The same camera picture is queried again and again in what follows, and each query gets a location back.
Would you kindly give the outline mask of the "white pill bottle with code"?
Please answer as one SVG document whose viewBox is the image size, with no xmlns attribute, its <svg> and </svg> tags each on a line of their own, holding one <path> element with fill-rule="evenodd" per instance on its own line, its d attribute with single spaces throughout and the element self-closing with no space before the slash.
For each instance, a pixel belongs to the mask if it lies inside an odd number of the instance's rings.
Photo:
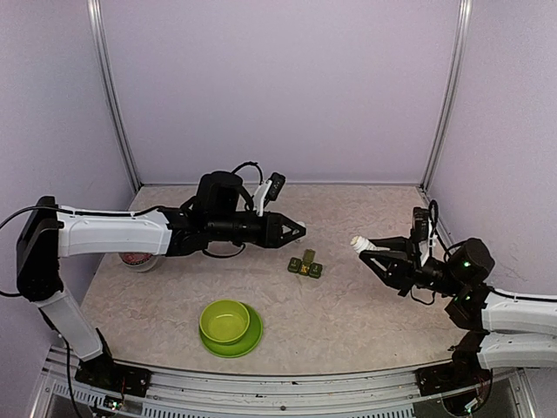
<svg viewBox="0 0 557 418">
<path fill-rule="evenodd" d="M 352 249 L 357 253 L 360 254 L 364 251 L 378 251 L 379 248 L 374 245 L 368 238 L 363 236 L 354 236 L 350 243 Z"/>
</svg>

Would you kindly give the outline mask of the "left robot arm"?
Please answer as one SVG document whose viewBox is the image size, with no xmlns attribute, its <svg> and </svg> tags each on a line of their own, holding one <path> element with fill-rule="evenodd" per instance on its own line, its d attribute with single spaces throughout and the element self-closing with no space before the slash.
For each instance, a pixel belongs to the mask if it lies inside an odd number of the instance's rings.
<svg viewBox="0 0 557 418">
<path fill-rule="evenodd" d="M 65 288 L 59 260 L 96 253 L 183 257 L 207 253 L 212 242 L 280 248 L 284 219 L 265 207 L 284 183 L 275 172 L 249 193 L 237 173 L 217 171 L 205 174 L 197 193 L 181 206 L 139 212 L 93 212 L 44 196 L 26 209 L 29 218 L 17 241 L 17 291 L 38 307 L 81 361 L 88 361 L 91 377 L 103 387 L 116 386 L 122 369 Z"/>
</svg>

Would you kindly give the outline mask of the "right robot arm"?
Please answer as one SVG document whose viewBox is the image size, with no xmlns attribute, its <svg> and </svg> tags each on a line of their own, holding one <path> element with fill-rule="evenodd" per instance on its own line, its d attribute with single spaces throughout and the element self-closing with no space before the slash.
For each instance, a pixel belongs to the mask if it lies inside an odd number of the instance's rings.
<svg viewBox="0 0 557 418">
<path fill-rule="evenodd" d="M 494 259 L 481 239 L 444 247 L 438 235 L 437 208 L 416 207 L 409 237 L 368 239 L 357 235 L 353 251 L 381 282 L 400 297 L 416 289 L 449 300 L 452 323 L 466 331 L 445 368 L 455 387 L 468 383 L 479 369 L 556 366 L 556 298 L 512 293 L 487 284 Z"/>
</svg>

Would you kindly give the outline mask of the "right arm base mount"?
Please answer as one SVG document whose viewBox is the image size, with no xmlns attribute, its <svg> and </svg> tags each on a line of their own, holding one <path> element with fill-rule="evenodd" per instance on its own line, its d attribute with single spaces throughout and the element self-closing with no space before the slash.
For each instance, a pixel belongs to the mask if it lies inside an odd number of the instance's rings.
<svg viewBox="0 0 557 418">
<path fill-rule="evenodd" d="M 421 367 L 415 372 L 421 396 L 451 392 L 482 381 L 490 381 L 492 372 L 477 365 L 447 362 Z"/>
</svg>

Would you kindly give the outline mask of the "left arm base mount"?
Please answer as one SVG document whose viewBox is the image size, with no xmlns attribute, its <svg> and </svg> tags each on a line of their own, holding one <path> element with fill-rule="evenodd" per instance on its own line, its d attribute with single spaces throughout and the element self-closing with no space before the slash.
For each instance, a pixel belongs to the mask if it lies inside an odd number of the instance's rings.
<svg viewBox="0 0 557 418">
<path fill-rule="evenodd" d="M 96 366 L 83 363 L 78 366 L 75 380 L 94 388 L 145 398 L 151 371 L 119 363 Z"/>
</svg>

